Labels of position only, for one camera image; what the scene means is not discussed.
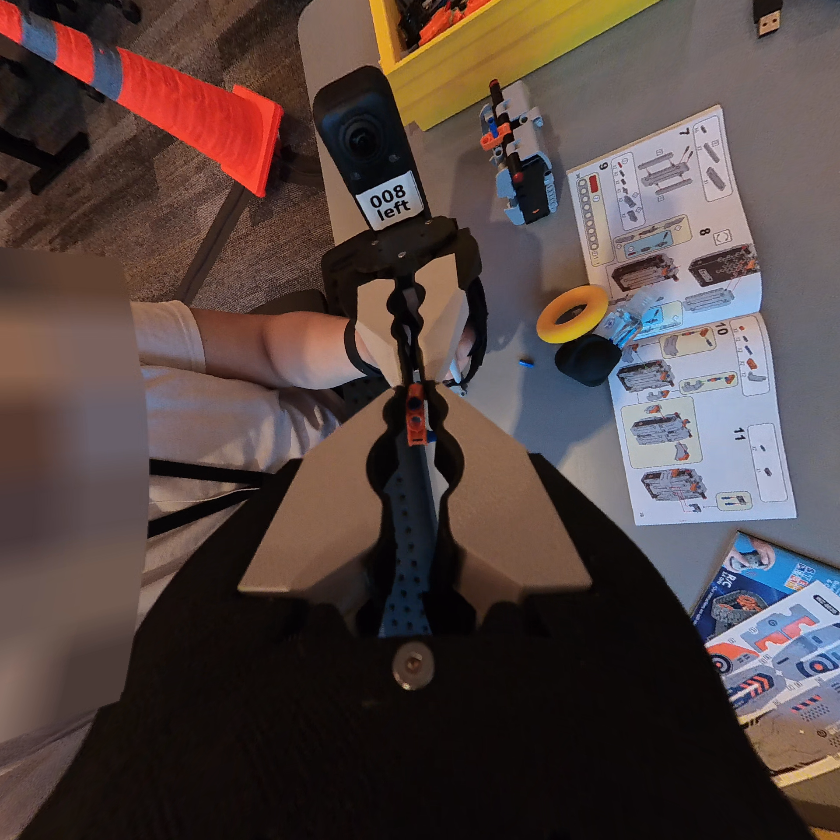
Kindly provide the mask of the clear bag of brick parts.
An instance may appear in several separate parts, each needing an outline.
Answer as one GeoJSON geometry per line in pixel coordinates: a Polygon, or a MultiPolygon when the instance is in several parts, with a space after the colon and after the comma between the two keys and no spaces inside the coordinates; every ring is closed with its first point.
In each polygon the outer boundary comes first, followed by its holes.
{"type": "Polygon", "coordinates": [[[623,350],[643,327],[643,315],[657,302],[655,295],[637,290],[631,297],[617,301],[598,324],[595,333],[623,350]]]}

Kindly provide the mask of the grey black motor assembly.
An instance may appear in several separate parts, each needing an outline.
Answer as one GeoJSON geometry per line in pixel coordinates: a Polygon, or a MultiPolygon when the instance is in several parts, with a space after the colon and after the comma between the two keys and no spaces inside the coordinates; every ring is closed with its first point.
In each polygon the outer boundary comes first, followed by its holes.
{"type": "Polygon", "coordinates": [[[513,224],[531,224],[558,207],[550,158],[543,147],[543,116],[522,80],[489,84],[490,103],[480,112],[480,146],[495,165],[497,195],[513,224]]]}

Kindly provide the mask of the small colourful booklet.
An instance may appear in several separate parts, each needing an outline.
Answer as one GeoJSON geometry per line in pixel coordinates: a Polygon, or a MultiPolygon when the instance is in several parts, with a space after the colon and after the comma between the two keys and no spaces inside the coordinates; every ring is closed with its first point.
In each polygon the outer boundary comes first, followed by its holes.
{"type": "Polygon", "coordinates": [[[838,567],[738,532],[691,621],[707,641],[813,582],[838,594],[838,567]]]}

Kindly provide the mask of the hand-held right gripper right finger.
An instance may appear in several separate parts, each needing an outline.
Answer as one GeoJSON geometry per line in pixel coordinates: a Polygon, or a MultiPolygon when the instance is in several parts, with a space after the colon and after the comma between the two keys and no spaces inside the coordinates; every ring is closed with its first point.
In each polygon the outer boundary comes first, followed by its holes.
{"type": "Polygon", "coordinates": [[[443,429],[464,459],[447,502],[464,557],[455,589],[478,622],[499,602],[588,591],[592,578],[525,447],[445,386],[437,392],[447,405],[443,429]]]}

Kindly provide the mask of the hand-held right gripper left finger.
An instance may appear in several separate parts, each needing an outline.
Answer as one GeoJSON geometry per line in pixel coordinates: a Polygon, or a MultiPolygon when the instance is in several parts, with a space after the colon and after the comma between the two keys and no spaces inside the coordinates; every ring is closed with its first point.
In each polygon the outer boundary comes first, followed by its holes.
{"type": "Polygon", "coordinates": [[[385,497],[398,467],[389,388],[304,456],[240,583],[246,595],[335,606],[353,634],[377,634],[394,562],[385,497]]]}

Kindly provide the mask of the orange traffic cone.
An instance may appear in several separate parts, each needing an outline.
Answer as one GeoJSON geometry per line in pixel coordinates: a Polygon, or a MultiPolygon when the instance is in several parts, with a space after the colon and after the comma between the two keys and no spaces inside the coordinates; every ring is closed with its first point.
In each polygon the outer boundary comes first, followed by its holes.
{"type": "Polygon", "coordinates": [[[227,91],[74,28],[1,2],[1,32],[69,75],[220,164],[256,196],[266,195],[284,114],[245,87],[227,91]]]}

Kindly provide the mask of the person's torso in white shirt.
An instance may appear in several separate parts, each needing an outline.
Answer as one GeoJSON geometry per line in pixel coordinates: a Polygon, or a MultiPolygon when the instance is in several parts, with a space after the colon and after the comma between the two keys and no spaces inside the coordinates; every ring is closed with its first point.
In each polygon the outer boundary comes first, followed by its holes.
{"type": "MultiPolygon", "coordinates": [[[[335,430],[332,388],[268,388],[206,373],[201,334],[179,301],[132,302],[153,459],[276,473],[335,430]]],[[[219,498],[235,485],[150,478],[149,519],[219,498]]],[[[148,541],[135,633],[186,560],[234,512],[215,512],[148,541]]],[[[18,838],[54,790],[88,733],[91,716],[2,745],[2,838],[18,838]]]]}

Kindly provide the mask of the person's left forearm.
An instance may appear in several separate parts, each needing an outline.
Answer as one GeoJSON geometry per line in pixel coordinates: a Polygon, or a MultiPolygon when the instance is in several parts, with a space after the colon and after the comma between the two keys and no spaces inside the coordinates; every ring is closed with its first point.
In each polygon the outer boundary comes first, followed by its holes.
{"type": "Polygon", "coordinates": [[[361,377],[344,342],[350,321],[318,312],[277,315],[191,309],[206,373],[276,389],[324,390],[361,377]]]}

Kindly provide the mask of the pile of orange black parts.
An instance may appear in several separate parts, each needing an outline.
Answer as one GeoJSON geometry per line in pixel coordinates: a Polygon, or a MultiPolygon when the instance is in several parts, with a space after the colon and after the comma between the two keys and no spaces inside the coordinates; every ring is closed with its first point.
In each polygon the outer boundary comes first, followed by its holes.
{"type": "Polygon", "coordinates": [[[405,47],[425,46],[490,1],[396,1],[405,47]]]}

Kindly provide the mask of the black stand frame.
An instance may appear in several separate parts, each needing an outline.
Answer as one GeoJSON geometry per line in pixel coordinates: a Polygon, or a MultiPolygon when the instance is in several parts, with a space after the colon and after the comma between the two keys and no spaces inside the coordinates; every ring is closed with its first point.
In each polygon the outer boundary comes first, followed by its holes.
{"type": "MultiPolygon", "coordinates": [[[[23,44],[19,44],[9,36],[2,35],[2,66],[8,66],[17,78],[28,79],[28,71],[22,60],[22,55],[37,56],[41,60],[55,66],[58,58],[70,55],[69,47],[60,46],[59,26],[63,24],[60,17],[60,7],[66,7],[72,13],[78,10],[79,2],[28,2],[23,15],[23,44]]],[[[81,36],[81,69],[71,71],[60,66],[59,69],[77,82],[78,87],[96,102],[104,102],[105,94],[93,85],[97,79],[98,67],[110,68],[116,61],[116,56],[106,53],[99,57],[96,49],[98,43],[80,33],[81,36]]],[[[41,194],[69,165],[78,160],[89,150],[89,138],[84,132],[76,133],[65,145],[55,153],[40,149],[34,141],[18,137],[5,129],[2,134],[2,154],[13,157],[36,167],[36,172],[29,179],[30,192],[41,194]]]]}

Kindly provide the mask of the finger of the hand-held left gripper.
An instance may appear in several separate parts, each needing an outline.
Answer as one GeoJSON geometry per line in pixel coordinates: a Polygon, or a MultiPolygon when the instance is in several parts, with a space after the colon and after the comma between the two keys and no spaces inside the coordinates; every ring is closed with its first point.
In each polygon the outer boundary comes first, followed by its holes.
{"type": "Polygon", "coordinates": [[[408,383],[408,334],[405,324],[390,309],[396,295],[394,279],[374,279],[358,287],[356,328],[367,350],[390,386],[408,383]]]}
{"type": "Polygon", "coordinates": [[[411,328],[410,382],[461,382],[469,357],[465,328],[469,315],[466,293],[460,288],[454,255],[436,257],[415,274],[415,286],[424,291],[411,328]]]}

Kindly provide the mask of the grey desk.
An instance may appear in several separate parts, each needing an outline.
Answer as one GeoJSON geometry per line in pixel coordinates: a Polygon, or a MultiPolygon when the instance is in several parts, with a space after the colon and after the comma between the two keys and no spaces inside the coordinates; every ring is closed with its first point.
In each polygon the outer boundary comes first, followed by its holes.
{"type": "Polygon", "coordinates": [[[659,2],[528,77],[562,187],[558,211],[523,227],[497,202],[480,106],[407,129],[430,206],[479,242],[489,345],[468,401],[603,509],[687,610],[737,529],[838,561],[838,82],[838,2],[784,2],[764,38],[751,2],[659,2]],[[535,332],[547,302],[587,281],[562,174],[716,104],[763,268],[798,515],[639,528],[607,388],[559,373],[535,332]]]}

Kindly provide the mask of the yellow parts bin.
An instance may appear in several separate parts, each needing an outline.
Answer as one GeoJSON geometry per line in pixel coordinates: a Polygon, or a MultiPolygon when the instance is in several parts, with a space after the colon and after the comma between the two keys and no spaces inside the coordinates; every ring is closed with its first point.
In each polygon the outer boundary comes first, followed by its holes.
{"type": "Polygon", "coordinates": [[[393,1],[370,1],[380,65],[405,125],[429,130],[621,24],[653,1],[493,1],[404,54],[393,1]]]}

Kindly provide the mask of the orange connector with blue pins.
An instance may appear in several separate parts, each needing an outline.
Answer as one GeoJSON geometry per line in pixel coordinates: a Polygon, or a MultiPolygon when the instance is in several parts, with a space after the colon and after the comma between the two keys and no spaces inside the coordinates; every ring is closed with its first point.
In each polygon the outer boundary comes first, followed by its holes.
{"type": "Polygon", "coordinates": [[[436,434],[427,419],[427,399],[424,384],[415,382],[406,392],[406,440],[409,446],[436,443],[436,434]]]}

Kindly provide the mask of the black foam wheel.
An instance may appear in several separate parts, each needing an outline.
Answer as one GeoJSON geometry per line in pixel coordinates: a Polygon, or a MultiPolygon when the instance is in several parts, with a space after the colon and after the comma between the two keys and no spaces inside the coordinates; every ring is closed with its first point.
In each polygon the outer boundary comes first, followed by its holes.
{"type": "Polygon", "coordinates": [[[554,356],[558,370],[586,385],[604,383],[621,360],[623,350],[600,335],[587,333],[562,344],[554,356]]]}

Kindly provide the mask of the printed sticker sheet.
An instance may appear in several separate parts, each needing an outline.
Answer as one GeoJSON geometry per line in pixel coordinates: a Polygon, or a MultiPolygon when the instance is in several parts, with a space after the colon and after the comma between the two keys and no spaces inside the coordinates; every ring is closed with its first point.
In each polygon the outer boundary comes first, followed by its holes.
{"type": "Polygon", "coordinates": [[[707,641],[753,748],[784,788],[839,766],[839,600],[813,582],[707,641]]]}

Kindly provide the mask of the open instruction booklet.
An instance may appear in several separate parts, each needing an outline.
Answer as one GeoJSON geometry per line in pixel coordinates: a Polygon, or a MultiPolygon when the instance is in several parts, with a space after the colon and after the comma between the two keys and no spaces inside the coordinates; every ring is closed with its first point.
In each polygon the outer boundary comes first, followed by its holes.
{"type": "Polygon", "coordinates": [[[591,284],[648,300],[608,384],[639,526],[791,519],[758,251],[721,106],[569,173],[591,284]]]}

